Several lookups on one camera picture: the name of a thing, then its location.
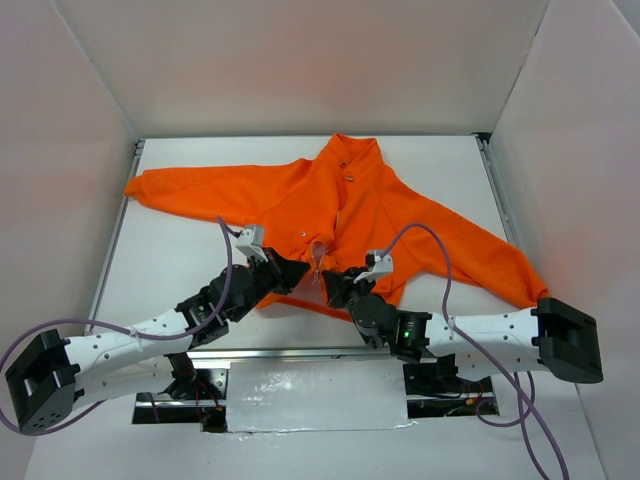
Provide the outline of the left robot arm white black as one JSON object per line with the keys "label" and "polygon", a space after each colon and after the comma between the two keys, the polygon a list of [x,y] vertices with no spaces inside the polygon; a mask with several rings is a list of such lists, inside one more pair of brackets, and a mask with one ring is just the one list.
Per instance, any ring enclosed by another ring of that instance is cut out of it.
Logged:
{"label": "left robot arm white black", "polygon": [[58,431],[78,408],[137,393],[182,399],[199,382],[189,351],[229,332],[271,294],[286,295],[310,269],[267,248],[246,265],[230,265],[175,308],[129,327],[104,324],[91,336],[64,338],[56,322],[31,333],[5,372],[15,422],[28,436]]}

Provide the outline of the orange zip-up jacket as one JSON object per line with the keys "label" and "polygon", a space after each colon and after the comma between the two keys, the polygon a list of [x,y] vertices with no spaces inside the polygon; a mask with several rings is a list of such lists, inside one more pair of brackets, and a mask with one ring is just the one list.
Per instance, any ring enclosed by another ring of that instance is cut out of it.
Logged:
{"label": "orange zip-up jacket", "polygon": [[521,309],[548,293],[520,250],[404,184],[372,138],[336,134],[315,158],[284,165],[149,169],[124,193],[173,215],[260,225],[268,247],[307,262],[313,276],[390,247],[394,270],[374,290],[392,305],[420,273],[484,288]]}

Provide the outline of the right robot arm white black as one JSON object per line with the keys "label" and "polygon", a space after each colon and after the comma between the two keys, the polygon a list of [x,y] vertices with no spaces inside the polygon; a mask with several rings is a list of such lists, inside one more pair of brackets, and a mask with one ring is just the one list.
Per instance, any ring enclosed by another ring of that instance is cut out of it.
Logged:
{"label": "right robot arm white black", "polygon": [[575,384],[603,381],[593,317],[555,298],[506,314],[458,316],[400,310],[374,293],[366,269],[322,274],[330,307],[345,310],[364,342],[406,363],[436,363],[446,391],[467,381],[526,371],[550,372]]}

